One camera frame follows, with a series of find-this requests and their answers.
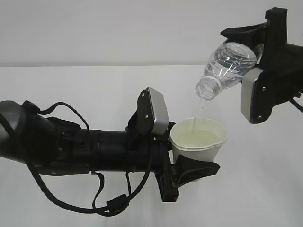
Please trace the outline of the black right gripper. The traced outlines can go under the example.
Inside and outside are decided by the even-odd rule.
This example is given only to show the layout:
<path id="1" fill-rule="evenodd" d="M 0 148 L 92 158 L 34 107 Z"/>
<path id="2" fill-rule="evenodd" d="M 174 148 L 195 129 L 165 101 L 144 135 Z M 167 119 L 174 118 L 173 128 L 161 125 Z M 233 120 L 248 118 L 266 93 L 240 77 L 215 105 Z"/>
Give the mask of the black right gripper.
<path id="1" fill-rule="evenodd" d="M 229 42 L 245 46 L 263 44 L 258 67 L 257 97 L 300 97 L 303 94 L 303 47 L 287 39 L 286 8 L 266 11 L 264 23 L 226 28 L 220 32 Z"/>

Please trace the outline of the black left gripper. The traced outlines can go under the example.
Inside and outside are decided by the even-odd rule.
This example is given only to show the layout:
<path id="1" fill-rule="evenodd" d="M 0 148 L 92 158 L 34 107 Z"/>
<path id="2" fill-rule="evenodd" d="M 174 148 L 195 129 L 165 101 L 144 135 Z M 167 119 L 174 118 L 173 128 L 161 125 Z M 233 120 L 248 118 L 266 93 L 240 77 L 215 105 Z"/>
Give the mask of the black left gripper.
<path id="1" fill-rule="evenodd" d="M 177 187 L 216 175 L 220 169 L 215 162 L 198 161 L 179 155 L 171 170 L 171 145 L 165 136 L 151 135 L 149 148 L 152 153 L 151 171 L 154 172 L 162 202 L 176 202 L 179 196 Z"/>

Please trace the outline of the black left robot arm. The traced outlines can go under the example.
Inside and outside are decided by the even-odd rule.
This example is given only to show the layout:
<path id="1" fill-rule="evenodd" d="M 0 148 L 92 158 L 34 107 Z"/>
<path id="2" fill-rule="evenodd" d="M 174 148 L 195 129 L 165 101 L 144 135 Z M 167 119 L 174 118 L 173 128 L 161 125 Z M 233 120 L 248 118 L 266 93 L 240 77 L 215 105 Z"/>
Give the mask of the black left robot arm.
<path id="1" fill-rule="evenodd" d="M 179 188 L 193 180 L 215 175 L 217 163 L 180 154 L 171 163 L 172 129 L 165 120 L 157 126 L 152 105 L 138 102 L 125 131 L 101 131 L 40 110 L 25 101 L 0 104 L 0 155 L 25 163 L 43 192 L 50 197 L 40 175 L 78 175 L 97 171 L 154 173 L 163 202 L 175 202 Z"/>

